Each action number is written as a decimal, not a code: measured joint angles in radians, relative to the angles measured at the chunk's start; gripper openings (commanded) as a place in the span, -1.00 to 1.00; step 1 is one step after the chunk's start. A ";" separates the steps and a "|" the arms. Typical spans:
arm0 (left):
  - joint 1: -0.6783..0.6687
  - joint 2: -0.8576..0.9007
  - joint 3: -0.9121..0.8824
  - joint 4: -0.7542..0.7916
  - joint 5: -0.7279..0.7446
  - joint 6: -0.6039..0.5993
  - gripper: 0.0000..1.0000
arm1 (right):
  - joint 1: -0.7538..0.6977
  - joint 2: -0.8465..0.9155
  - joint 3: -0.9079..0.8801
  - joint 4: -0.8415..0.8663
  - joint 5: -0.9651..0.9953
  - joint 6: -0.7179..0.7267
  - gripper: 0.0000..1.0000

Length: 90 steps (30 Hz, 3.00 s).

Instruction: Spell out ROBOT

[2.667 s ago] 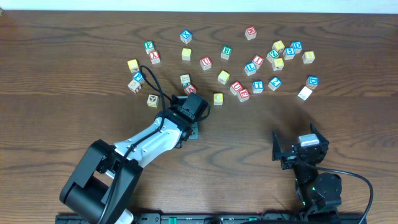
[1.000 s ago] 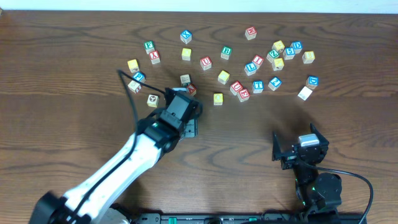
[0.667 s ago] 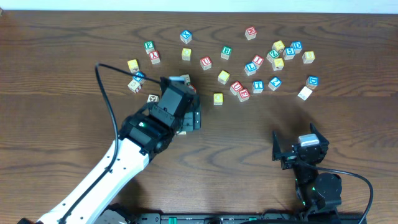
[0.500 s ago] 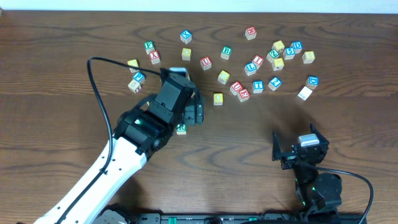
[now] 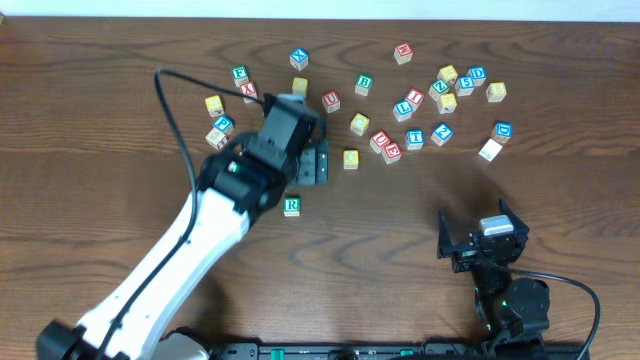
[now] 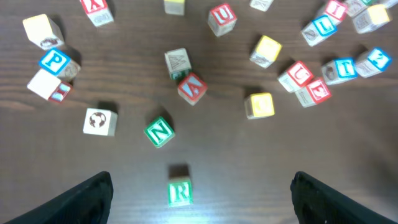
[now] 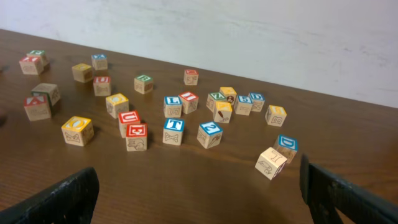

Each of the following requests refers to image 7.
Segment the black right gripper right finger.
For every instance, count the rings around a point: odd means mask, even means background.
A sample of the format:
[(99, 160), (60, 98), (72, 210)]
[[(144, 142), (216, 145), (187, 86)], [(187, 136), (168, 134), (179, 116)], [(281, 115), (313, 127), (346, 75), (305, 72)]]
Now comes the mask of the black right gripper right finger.
[(314, 223), (342, 223), (341, 212), (355, 223), (397, 224), (397, 206), (309, 162), (305, 154), (300, 190)]

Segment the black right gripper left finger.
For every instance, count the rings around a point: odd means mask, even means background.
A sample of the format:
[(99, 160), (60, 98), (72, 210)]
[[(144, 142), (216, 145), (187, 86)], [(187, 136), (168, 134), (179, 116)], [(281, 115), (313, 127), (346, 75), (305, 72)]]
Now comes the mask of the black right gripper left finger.
[(1, 223), (90, 223), (100, 184), (87, 167), (1, 211)]

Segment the green B block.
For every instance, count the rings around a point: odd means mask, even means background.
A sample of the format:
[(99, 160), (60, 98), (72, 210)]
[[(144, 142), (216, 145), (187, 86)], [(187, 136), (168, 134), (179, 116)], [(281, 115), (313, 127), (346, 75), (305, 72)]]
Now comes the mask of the green B block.
[(139, 75), (134, 78), (134, 89), (141, 93), (146, 94), (153, 90), (154, 80), (147, 75)]

